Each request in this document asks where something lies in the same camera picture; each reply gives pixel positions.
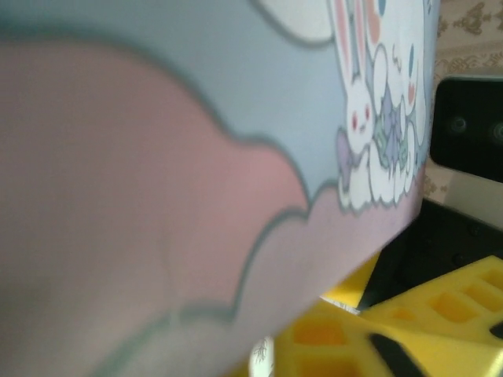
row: yellow foam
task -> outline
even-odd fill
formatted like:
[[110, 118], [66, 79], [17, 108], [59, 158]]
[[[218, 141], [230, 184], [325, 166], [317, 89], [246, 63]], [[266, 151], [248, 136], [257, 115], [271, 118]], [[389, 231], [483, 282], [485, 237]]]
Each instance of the yellow foam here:
[[239, 368], [225, 377], [248, 377], [248, 361], [244, 362]]
[[349, 277], [343, 280], [332, 290], [326, 292], [323, 297], [357, 308], [358, 304], [362, 300], [363, 292], [369, 282], [370, 276], [376, 267], [379, 254], [380, 253], [377, 253], [371, 257]]
[[381, 334], [400, 343], [424, 375], [497, 377], [503, 340], [490, 328], [502, 321], [503, 261], [489, 257], [361, 316], [320, 300], [276, 338], [274, 375], [392, 377], [369, 340]]

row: black object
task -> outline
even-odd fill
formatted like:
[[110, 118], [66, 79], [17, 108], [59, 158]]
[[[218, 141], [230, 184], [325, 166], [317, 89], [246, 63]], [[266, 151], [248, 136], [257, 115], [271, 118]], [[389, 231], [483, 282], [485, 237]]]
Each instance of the black object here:
[[503, 321], [499, 324], [495, 324], [489, 331], [496, 338], [503, 340]]
[[435, 95], [430, 155], [438, 165], [503, 182], [503, 80], [459, 76]]
[[358, 309], [490, 255], [503, 258], [502, 231], [425, 199], [416, 221], [381, 251]]
[[369, 341], [395, 377], [425, 377], [400, 343], [381, 334], [371, 334]]

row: light blue background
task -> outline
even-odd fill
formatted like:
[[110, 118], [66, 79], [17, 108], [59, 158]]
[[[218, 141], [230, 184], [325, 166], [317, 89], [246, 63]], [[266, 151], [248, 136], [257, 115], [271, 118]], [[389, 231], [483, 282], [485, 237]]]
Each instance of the light blue background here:
[[[429, 15], [425, 2], [424, 69], [433, 72], [439, 1]], [[335, 46], [292, 43], [250, 0], [0, 0], [0, 17], [4, 33], [12, 33], [11, 23], [53, 25], [144, 46], [196, 85], [229, 132], [280, 145], [310, 198], [337, 179], [335, 138], [345, 97]], [[431, 93], [431, 77], [425, 80]], [[427, 98], [428, 112], [430, 105]], [[427, 148], [424, 143], [418, 164]]]

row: printed artwork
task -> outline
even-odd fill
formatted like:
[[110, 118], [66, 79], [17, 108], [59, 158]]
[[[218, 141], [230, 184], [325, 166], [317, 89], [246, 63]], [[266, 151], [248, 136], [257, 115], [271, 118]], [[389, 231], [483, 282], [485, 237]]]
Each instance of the printed artwork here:
[[351, 11], [345, 1], [256, 2], [307, 45], [335, 39], [346, 104], [334, 143], [342, 207], [398, 205], [424, 161], [423, 1], [359, 0]]
[[0, 250], [51, 287], [2, 375], [220, 375], [367, 260], [419, 210], [438, 7], [0, 0]]

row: purple bow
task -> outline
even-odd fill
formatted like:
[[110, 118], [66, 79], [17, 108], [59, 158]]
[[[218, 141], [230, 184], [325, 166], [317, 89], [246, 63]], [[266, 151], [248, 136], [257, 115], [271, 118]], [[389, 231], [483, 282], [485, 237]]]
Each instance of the purple bow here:
[[393, 107], [389, 87], [384, 94], [383, 114], [384, 134], [387, 139], [384, 155], [387, 157], [390, 167], [394, 167], [399, 159], [400, 141], [402, 140], [402, 129], [400, 128], [401, 109], [400, 107]]
[[344, 191], [347, 191], [349, 189], [349, 177], [351, 174], [351, 169], [353, 167], [358, 167], [362, 156], [356, 156], [351, 151], [347, 134], [342, 130], [339, 130], [337, 132], [336, 147], [340, 169], [339, 179], [343, 180], [343, 189]]

